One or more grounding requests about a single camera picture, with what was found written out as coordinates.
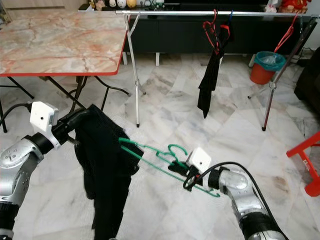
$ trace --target black garment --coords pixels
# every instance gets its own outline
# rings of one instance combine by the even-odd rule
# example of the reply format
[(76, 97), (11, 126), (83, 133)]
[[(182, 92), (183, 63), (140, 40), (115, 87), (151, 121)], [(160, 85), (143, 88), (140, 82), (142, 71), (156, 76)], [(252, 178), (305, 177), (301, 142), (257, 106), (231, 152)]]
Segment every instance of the black garment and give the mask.
[[(128, 138), (123, 129), (96, 106), (89, 110), (92, 116), (75, 130), (81, 143), (75, 154), (84, 171), (87, 197), (94, 199), (94, 239), (108, 240), (118, 233), (131, 175), (139, 170), (139, 160), (121, 149), (118, 139)], [(125, 146), (139, 156), (144, 153), (132, 144)]]
[(216, 51), (212, 52), (204, 77), (199, 86), (200, 93), (198, 98), (198, 108), (203, 111), (204, 118), (207, 117), (210, 109), (211, 92), (216, 89), (220, 59), (225, 54), (224, 48), (228, 43), (229, 37), (230, 37), (229, 26), (227, 24), (222, 24), (220, 26), (220, 33), (219, 33), (219, 40), (221, 43), (221, 47), (218, 53), (216, 53)]

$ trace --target marble floor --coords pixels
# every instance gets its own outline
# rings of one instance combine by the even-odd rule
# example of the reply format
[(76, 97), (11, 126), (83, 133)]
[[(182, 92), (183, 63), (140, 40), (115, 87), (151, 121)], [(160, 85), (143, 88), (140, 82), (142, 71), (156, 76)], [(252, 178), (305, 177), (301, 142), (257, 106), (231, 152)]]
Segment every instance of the marble floor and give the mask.
[[(291, 240), (320, 239), (320, 197), (310, 197), (304, 187), (311, 181), (299, 157), (286, 151), (320, 131), (320, 119), (294, 95), (302, 68), (292, 64), (279, 81), (266, 132), (261, 124), (268, 92), (247, 99), (257, 91), (250, 81), (247, 57), (227, 55), (223, 59), (211, 109), (206, 119), (197, 108), (198, 86), (205, 73), (208, 55), (154, 55), (137, 57), (137, 71), (146, 95), (140, 98), (140, 128), (135, 127), (135, 97), (109, 92), (104, 112), (122, 126), (131, 139), (165, 149), (168, 144), (184, 146), (188, 152), (204, 148), (215, 163), (236, 161), (249, 169), (259, 184), (278, 224)], [(71, 90), (71, 77), (56, 78)], [(119, 74), (102, 77), (108, 84), (134, 93), (131, 63), (121, 65)], [(64, 116), (72, 102), (50, 82), (36, 77), (17, 77), (36, 101), (48, 102)], [(0, 84), (7, 83), (0, 78)], [(0, 88), (4, 109), (30, 99), (19, 89)], [(105, 89), (91, 77), (80, 101), (101, 105)], [(9, 132), (0, 130), (1, 151), (33, 129), (29, 113), (21, 108), (7, 118)], [(320, 151), (308, 150), (320, 169)], [(156, 161), (152, 153), (145, 158)], [(92, 201), (86, 198), (82, 169), (73, 146), (66, 143), (51, 151), (34, 171), (26, 199), (16, 218), (15, 240), (93, 239)], [(244, 239), (231, 209), (222, 195), (212, 197), (140, 163), (132, 177), (124, 209), (119, 240), (241, 240)]]

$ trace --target drying rack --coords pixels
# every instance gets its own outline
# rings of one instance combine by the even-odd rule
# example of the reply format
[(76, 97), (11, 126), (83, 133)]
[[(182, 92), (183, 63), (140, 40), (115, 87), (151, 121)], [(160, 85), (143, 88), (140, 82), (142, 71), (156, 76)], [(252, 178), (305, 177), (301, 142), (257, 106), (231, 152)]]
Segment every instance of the drying rack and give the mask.
[[(145, 10), (117, 10), (115, 11), (118, 15), (124, 15), (124, 21), (125, 21), (125, 27), (127, 30), (127, 39), (130, 49), (130, 56), (132, 61), (132, 67), (133, 67), (133, 73), (134, 73), (134, 79), (135, 79), (135, 103), (136, 103), (136, 126), (139, 128), (140, 126), (140, 114), (139, 114), (139, 90), (143, 92), (143, 94), (146, 94), (146, 92), (143, 90), (138, 73), (136, 68), (136, 62), (135, 62), (135, 56), (133, 51), (133, 45), (131, 36), (138, 24), (140, 16), (211, 16), (214, 15), (213, 11), (145, 11)], [(231, 11), (219, 11), (218, 15), (230, 15)], [(296, 16), (295, 13), (278, 13), (278, 12), (250, 12), (250, 11), (233, 11), (233, 16), (239, 16), (239, 17), (277, 17), (277, 18), (293, 18)], [(136, 16), (133, 26), (130, 29), (129, 27), (129, 18), (130, 16)], [(253, 96), (260, 94), (264, 92), (267, 89), (270, 89), (269, 97), (268, 97), (268, 104), (265, 110), (265, 116), (264, 116), (264, 123), (262, 126), (262, 131), (266, 131), (270, 108), (274, 96), (274, 92), (277, 88), (277, 82), (281, 78), (282, 74), (286, 70), (287, 66), (291, 62), (293, 56), (297, 53), (298, 49), (301, 47), (305, 39), (309, 36), (311, 31), (314, 29), (316, 23), (316, 19), (320, 18), (320, 15), (314, 15), (314, 14), (298, 14), (298, 18), (310, 18), (309, 22), (307, 23), (307, 26), (304, 30), (300, 30), (300, 38), (297, 41), (295, 47), (291, 51), (290, 55), (287, 57), (286, 62), (282, 69), (277, 72), (273, 80), (269, 83), (268, 87), (262, 88), (260, 91), (255, 92), (254, 94), (248, 96), (249, 99), (251, 99)]]

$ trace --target green plastic hanger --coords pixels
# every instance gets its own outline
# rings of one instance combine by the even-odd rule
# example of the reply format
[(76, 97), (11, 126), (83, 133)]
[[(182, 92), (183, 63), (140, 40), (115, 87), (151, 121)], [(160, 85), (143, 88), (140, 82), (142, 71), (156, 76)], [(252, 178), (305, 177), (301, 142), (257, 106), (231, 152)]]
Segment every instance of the green plastic hanger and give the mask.
[[(150, 162), (150, 161), (146, 160), (145, 158), (139, 156), (138, 154), (136, 154), (135, 152), (131, 151), (131, 150), (130, 150), (129, 148), (127, 148), (126, 146), (123, 146), (122, 143), (133, 144), (133, 145), (136, 145), (136, 146), (141, 147), (141, 148), (151, 149), (151, 150), (153, 150), (153, 151), (156, 152), (155, 155), (156, 155), (159, 159), (161, 159), (162, 161), (164, 161), (164, 162), (166, 162), (166, 163), (168, 163), (168, 164), (172, 164), (172, 162), (170, 162), (168, 159), (164, 158), (163, 156), (172, 156), (172, 157), (174, 157), (175, 161), (176, 161), (180, 166), (182, 166), (182, 167), (185, 168), (185, 169), (189, 169), (184, 163), (182, 163), (182, 162), (180, 162), (180, 161), (178, 160), (176, 153), (174, 153), (173, 150), (172, 150), (173, 147), (178, 148), (178, 149), (182, 150), (182, 151), (184, 152), (184, 154), (187, 156), (187, 155), (188, 155), (188, 152), (187, 152), (187, 150), (186, 150), (184, 147), (182, 147), (182, 146), (180, 146), (180, 145), (178, 145), (178, 144), (169, 144), (169, 145), (168, 145), (168, 150), (169, 150), (169, 151), (164, 152), (164, 151), (162, 151), (162, 150), (160, 150), (160, 149), (158, 149), (158, 148), (155, 148), (155, 147), (153, 147), (153, 146), (144, 145), (144, 144), (141, 144), (141, 143), (138, 143), (138, 142), (136, 142), (136, 141), (132, 141), (132, 140), (130, 140), (130, 139), (128, 139), (128, 138), (123, 138), (123, 137), (119, 137), (119, 143), (120, 143), (120, 145), (121, 145), (121, 148), (122, 148), (124, 151), (126, 151), (127, 153), (133, 155), (134, 157), (136, 157), (136, 158), (144, 161), (146, 164), (152, 166), (153, 168), (155, 168), (155, 169), (163, 172), (164, 174), (167, 174), (167, 175), (169, 175), (169, 176), (171, 176), (171, 177), (173, 177), (173, 178), (175, 178), (175, 179), (177, 179), (177, 180), (179, 180), (179, 181), (181, 181), (181, 182), (184, 182), (184, 181), (185, 181), (184, 179), (182, 179), (182, 178), (180, 178), (180, 177), (178, 177), (178, 176), (176, 176), (176, 175), (174, 175), (174, 174), (172, 174), (172, 173), (170, 173), (170, 172), (168, 172), (168, 171), (166, 171), (166, 170), (163, 170), (162, 168), (154, 165), (152, 162)], [(199, 190), (201, 190), (201, 191), (203, 191), (203, 192), (211, 195), (212, 197), (215, 197), (215, 198), (219, 198), (219, 197), (220, 197), (220, 194), (219, 194), (219, 193), (214, 194), (214, 193), (212, 193), (211, 191), (207, 191), (207, 190), (205, 190), (205, 189), (203, 189), (203, 188), (201, 188), (200, 186), (197, 186), (197, 185), (195, 185), (194, 187), (195, 187), (196, 189), (199, 189)]]

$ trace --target trash can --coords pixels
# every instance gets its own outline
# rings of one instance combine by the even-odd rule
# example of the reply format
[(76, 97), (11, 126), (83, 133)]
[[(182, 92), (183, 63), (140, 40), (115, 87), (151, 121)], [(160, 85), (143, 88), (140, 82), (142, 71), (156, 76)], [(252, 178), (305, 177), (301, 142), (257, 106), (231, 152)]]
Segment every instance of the trash can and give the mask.
[(267, 84), (276, 71), (286, 63), (284, 56), (271, 52), (260, 51), (256, 54), (250, 79), (256, 84)]

